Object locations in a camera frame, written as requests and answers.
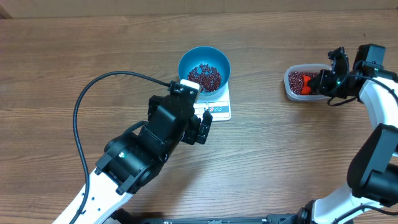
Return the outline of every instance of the clear plastic container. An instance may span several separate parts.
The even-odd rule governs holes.
[[[323,95],[297,95],[290,89],[289,74],[291,72],[319,72],[322,69],[331,70],[330,65],[324,64],[305,64],[291,66],[285,73],[285,90],[287,98],[292,101],[313,101],[328,99],[328,96]]]

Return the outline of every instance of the digital scale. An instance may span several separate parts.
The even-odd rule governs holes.
[[[231,101],[229,100],[228,82],[217,93],[211,96],[199,96],[193,105],[195,114],[201,119],[203,113],[209,109],[213,121],[229,121],[231,119]]]

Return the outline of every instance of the label on scale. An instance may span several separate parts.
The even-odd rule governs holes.
[[[209,109],[210,114],[213,118],[228,118],[229,117],[229,105],[227,101],[221,102],[209,102],[209,103],[195,103],[193,105],[195,114],[201,118],[203,113]]]

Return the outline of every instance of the blue bowl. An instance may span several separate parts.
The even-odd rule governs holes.
[[[214,47],[195,47],[189,50],[181,58],[178,65],[178,76],[180,79],[188,79],[188,74],[192,69],[200,64],[208,64],[211,67],[216,67],[221,75],[221,85],[216,91],[209,93],[201,92],[200,96],[211,96],[219,92],[228,82],[231,76],[231,64],[228,58],[218,49]]]

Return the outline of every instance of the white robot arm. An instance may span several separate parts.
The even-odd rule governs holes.
[[[393,90],[398,90],[398,83],[393,80],[380,77],[375,79]],[[359,92],[359,98],[368,110],[373,129],[376,129],[379,124],[398,127],[398,104],[385,88],[371,80],[367,80]],[[312,220],[317,224],[330,224],[338,217],[342,217],[350,211],[357,210],[361,205],[370,205],[377,208],[383,207],[380,202],[366,197],[358,198],[353,196],[353,189],[348,184],[345,184],[329,196],[315,201],[312,209]],[[368,210],[368,208],[365,208],[364,210],[353,212],[353,214],[348,215],[338,223],[345,223]]]
[[[118,185],[105,173],[90,174],[90,191],[83,213],[76,220],[76,224],[93,223],[102,224],[114,211],[124,205],[132,198],[132,194],[124,192],[122,195],[116,193]],[[61,213],[53,224],[69,223],[79,209],[85,193],[85,185],[72,203]]]

